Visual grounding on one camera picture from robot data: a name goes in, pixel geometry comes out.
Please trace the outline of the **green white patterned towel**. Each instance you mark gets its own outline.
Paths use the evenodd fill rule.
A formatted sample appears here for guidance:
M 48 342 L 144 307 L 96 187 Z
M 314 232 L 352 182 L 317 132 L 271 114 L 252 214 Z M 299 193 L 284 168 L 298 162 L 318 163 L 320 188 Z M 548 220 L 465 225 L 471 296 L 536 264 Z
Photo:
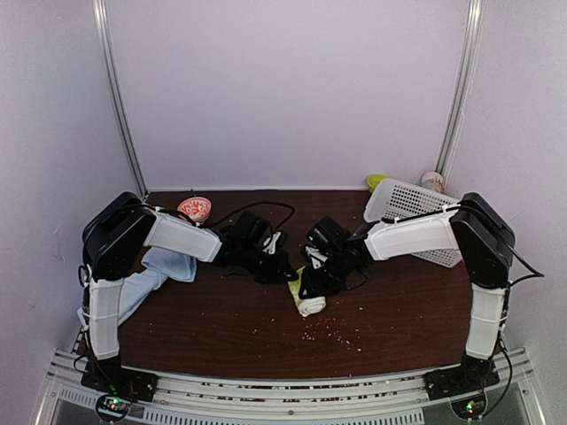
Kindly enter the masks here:
M 293 281 L 288 281 L 289 292 L 302 318 L 321 313 L 327 305 L 325 297 L 311 297 L 307 295 L 307 289 L 304 286 L 306 282 L 304 270 L 305 267 L 299 268 L 296 271 L 297 278 Z

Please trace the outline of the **white perforated plastic basket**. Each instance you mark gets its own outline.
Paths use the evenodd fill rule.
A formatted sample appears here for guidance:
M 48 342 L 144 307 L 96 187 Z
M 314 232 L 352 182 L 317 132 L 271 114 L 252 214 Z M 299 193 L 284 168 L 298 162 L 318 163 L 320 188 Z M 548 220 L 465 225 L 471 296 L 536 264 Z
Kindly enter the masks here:
M 381 219 L 402 219 L 453 205 L 458 200 L 430 189 L 392 178 L 383 179 L 370 195 L 365 205 L 363 219 L 366 222 Z

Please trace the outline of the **light blue towel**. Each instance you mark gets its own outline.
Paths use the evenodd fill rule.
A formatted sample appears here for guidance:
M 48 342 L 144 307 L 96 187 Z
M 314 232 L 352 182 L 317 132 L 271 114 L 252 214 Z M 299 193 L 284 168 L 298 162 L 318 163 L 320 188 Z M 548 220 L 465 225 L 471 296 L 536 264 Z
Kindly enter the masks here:
M 120 294 L 118 324 L 127 321 L 151 292 L 158 290 L 168 279 L 192 283 L 197 260 L 187 254 L 162 248 L 150 248 L 142 258 L 145 270 L 124 279 Z

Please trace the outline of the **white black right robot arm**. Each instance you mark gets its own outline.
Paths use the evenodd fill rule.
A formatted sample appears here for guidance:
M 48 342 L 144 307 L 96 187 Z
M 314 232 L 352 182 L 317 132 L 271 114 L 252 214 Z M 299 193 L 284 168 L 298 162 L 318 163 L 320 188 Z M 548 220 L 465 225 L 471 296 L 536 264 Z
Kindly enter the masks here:
M 335 295 L 346 289 L 350 274 L 380 261 L 458 251 L 472 288 L 470 330 L 458 366 L 424 375 L 428 397 L 451 398 L 498 383 L 493 355 L 506 321 L 515 235 L 478 193 L 437 211 L 371 221 L 353 233 L 325 216 L 307 233 L 307 240 L 318 256 L 301 272 L 302 299 Z

